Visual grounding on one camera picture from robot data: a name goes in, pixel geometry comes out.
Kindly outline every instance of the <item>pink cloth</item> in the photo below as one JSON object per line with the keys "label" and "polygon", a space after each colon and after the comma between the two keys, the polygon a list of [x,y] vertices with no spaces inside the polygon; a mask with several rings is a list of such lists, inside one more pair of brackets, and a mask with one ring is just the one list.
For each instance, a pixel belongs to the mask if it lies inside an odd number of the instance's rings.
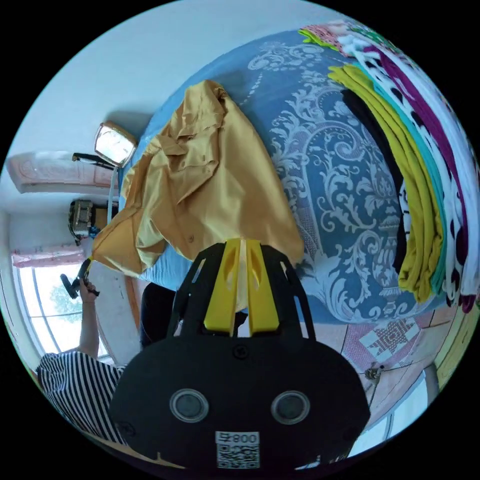
{"label": "pink cloth", "polygon": [[342,55],[347,57],[347,55],[342,50],[342,45],[337,40],[337,35],[332,33],[332,31],[327,27],[327,25],[307,25],[304,26],[302,30],[308,30],[327,44],[333,45]]}
{"label": "pink cloth", "polygon": [[81,264],[86,258],[81,246],[64,243],[52,247],[16,249],[11,252],[11,259],[14,267],[22,269]]}

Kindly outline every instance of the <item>teal cloth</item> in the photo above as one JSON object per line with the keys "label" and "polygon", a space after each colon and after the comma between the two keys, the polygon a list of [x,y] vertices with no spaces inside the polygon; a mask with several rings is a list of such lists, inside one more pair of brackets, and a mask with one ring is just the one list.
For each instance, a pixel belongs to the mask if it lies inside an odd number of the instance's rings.
{"label": "teal cloth", "polygon": [[374,90],[380,96],[382,96],[382,98],[384,98],[392,106],[392,108],[397,112],[398,116],[400,117],[400,120],[405,124],[408,131],[410,132],[410,135],[413,138],[413,141],[416,143],[416,146],[418,147],[418,151],[420,152],[423,158],[423,161],[425,162],[425,166],[428,171],[428,174],[430,175],[433,192],[435,193],[435,199],[438,205],[438,212],[440,213],[441,227],[443,229],[443,242],[441,244],[440,258],[438,259],[435,272],[433,272],[433,275],[431,276],[431,279],[430,279],[430,285],[431,285],[432,291],[436,295],[439,295],[442,292],[442,284],[446,276],[445,265],[446,265],[446,258],[447,258],[447,234],[448,234],[447,220],[445,217],[445,210],[443,208],[444,207],[444,190],[442,187],[442,180],[440,178],[439,170],[437,168],[437,165],[435,164],[435,160],[432,157],[432,154],[427,148],[427,145],[425,144],[418,130],[415,128],[413,122],[407,117],[405,112],[403,112],[398,107],[398,105],[394,101],[392,101],[392,99],[389,97],[387,92],[380,85],[378,85],[375,79],[362,67],[362,65],[360,65],[360,63],[355,62],[353,63],[353,65],[358,67],[373,82]]}

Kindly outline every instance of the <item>black pants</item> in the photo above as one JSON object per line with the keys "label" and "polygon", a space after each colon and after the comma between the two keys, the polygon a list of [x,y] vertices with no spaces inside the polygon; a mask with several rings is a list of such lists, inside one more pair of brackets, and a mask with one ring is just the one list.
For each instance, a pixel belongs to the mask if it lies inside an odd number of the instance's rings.
{"label": "black pants", "polygon": [[[173,290],[155,283],[149,283],[143,291],[139,329],[142,350],[167,336],[174,299],[175,292]],[[240,325],[243,325],[246,319],[246,313],[235,314],[234,337],[237,336]]]}

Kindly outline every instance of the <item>person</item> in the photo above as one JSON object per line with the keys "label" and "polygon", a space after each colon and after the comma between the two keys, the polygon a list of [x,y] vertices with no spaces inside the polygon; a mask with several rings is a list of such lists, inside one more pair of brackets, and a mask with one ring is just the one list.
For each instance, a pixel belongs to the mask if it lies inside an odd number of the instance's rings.
{"label": "person", "polygon": [[[47,353],[36,375],[39,387],[55,409],[74,427],[108,442],[127,446],[111,421],[108,411],[116,385],[125,366],[98,360],[100,338],[95,301],[95,285],[80,280],[82,316],[79,345],[62,353]],[[140,349],[167,336],[175,292],[149,283],[140,306]],[[235,316],[235,332],[247,318]]]}

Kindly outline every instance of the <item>purple cloth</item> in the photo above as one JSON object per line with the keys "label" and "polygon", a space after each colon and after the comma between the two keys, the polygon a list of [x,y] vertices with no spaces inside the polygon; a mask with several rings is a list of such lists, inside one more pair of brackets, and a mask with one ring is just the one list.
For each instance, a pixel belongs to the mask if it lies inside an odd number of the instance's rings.
{"label": "purple cloth", "polygon": [[[467,224],[467,213],[465,209],[465,199],[464,194],[462,192],[462,185],[459,180],[459,174],[457,172],[457,165],[455,164],[455,157],[452,151],[452,147],[450,146],[450,142],[445,135],[445,131],[442,127],[437,116],[433,113],[432,109],[428,105],[428,103],[424,100],[424,98],[420,95],[419,91],[415,87],[415,85],[411,82],[407,75],[400,70],[400,68],[392,61],[390,58],[385,55],[381,50],[379,50],[376,46],[368,46],[364,50],[364,52],[376,52],[380,55],[380,61],[385,69],[386,73],[390,77],[390,79],[395,83],[396,87],[405,98],[410,103],[411,107],[415,111],[415,113],[420,117],[421,121],[424,123],[425,127],[430,132],[431,136],[434,138],[438,145],[438,149],[445,160],[446,166],[453,175],[453,178],[458,187],[458,193],[460,196],[461,202],[461,214],[463,216],[463,226],[460,227],[459,234],[461,234],[461,238],[463,239],[462,245],[456,245],[456,255],[458,261],[464,265],[465,260],[467,257],[467,252],[469,248],[469,234],[468,234],[468,224]],[[460,303],[462,305],[462,309],[465,313],[468,313],[475,302],[475,296],[462,296],[460,298]]]}

